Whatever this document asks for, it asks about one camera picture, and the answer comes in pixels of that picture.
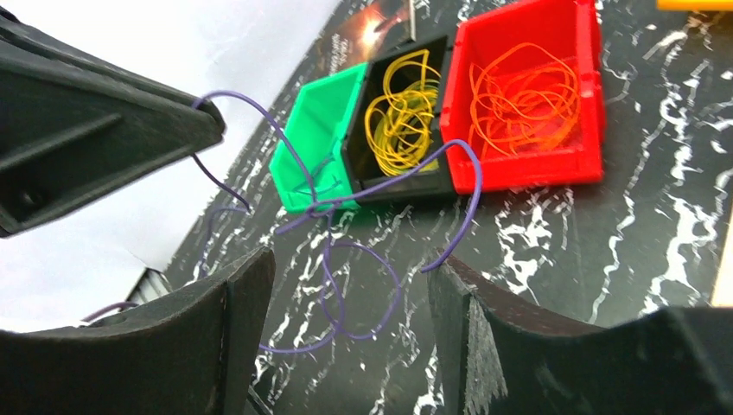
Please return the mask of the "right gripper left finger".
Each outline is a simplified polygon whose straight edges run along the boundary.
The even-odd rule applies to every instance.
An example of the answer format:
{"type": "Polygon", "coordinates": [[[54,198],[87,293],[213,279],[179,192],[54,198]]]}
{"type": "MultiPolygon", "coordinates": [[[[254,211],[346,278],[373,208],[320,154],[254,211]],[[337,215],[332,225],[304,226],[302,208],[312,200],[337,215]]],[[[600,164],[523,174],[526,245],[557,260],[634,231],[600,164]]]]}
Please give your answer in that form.
{"type": "Polygon", "coordinates": [[[2,413],[244,413],[275,271],[261,247],[85,328],[3,332],[2,413]]]}

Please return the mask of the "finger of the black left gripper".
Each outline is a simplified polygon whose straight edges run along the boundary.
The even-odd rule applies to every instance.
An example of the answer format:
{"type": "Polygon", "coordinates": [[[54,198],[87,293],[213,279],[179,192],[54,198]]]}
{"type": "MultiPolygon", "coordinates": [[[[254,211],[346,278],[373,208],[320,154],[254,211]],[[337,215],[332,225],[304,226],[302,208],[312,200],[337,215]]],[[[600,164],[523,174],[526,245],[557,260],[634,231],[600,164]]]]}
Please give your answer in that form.
{"type": "Polygon", "coordinates": [[[1,234],[218,144],[219,109],[1,13],[1,234]]]}

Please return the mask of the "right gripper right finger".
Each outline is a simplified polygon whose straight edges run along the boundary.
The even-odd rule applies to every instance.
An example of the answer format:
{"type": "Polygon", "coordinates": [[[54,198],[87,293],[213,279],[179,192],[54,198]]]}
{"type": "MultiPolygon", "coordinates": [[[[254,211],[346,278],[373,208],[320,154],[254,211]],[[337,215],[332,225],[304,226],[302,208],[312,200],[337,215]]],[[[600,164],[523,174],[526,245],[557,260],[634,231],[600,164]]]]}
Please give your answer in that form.
{"type": "Polygon", "coordinates": [[[732,311],[670,307],[601,328],[454,257],[427,277],[448,414],[729,414],[732,311]]]}

